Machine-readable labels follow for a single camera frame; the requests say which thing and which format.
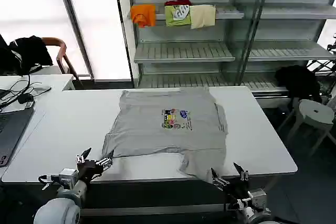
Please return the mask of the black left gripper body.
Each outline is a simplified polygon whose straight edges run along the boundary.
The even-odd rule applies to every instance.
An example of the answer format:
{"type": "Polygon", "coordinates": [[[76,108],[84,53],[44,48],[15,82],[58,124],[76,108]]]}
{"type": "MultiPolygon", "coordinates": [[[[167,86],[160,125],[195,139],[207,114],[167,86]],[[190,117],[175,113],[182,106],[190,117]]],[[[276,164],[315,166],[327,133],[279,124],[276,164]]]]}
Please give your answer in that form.
{"type": "Polygon", "coordinates": [[[101,176],[103,166],[97,164],[95,160],[86,159],[83,163],[77,164],[79,180],[89,183],[94,176],[101,176]]]}

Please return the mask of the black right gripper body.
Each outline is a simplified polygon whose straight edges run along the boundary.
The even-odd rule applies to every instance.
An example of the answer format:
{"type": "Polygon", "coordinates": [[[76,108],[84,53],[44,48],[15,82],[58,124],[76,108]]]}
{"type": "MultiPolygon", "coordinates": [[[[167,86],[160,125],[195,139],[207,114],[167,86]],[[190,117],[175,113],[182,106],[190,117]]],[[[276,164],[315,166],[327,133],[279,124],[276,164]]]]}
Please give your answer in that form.
{"type": "Polygon", "coordinates": [[[228,179],[226,185],[226,202],[235,203],[238,199],[249,198],[249,181],[241,179],[228,179]]]}

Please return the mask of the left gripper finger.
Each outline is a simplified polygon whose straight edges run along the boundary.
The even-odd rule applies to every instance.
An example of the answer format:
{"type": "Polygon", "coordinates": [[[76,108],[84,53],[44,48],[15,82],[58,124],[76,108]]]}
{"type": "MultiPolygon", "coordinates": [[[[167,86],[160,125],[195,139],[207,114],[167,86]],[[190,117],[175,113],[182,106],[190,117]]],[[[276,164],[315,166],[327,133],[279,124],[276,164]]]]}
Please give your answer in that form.
{"type": "Polygon", "coordinates": [[[76,156],[77,164],[84,163],[86,158],[91,152],[91,148],[88,148],[87,150],[83,151],[82,154],[76,156]]]}
{"type": "Polygon", "coordinates": [[[109,168],[113,163],[113,158],[105,157],[99,161],[96,161],[96,165],[102,168],[109,168]]]}

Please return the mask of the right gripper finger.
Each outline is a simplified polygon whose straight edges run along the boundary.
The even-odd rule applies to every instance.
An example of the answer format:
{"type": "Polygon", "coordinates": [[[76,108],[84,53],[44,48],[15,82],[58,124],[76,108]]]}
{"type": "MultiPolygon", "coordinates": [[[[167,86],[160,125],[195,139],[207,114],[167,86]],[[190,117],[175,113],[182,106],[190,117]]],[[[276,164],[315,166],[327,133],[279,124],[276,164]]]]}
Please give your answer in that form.
{"type": "Polygon", "coordinates": [[[249,180],[249,171],[243,169],[240,165],[238,165],[237,163],[233,163],[234,167],[236,168],[237,172],[240,175],[240,180],[242,181],[248,181],[249,180]]]}
{"type": "Polygon", "coordinates": [[[212,173],[212,181],[213,181],[213,184],[215,186],[225,187],[225,186],[229,185],[229,182],[222,179],[213,168],[211,168],[211,173],[212,173]]]}

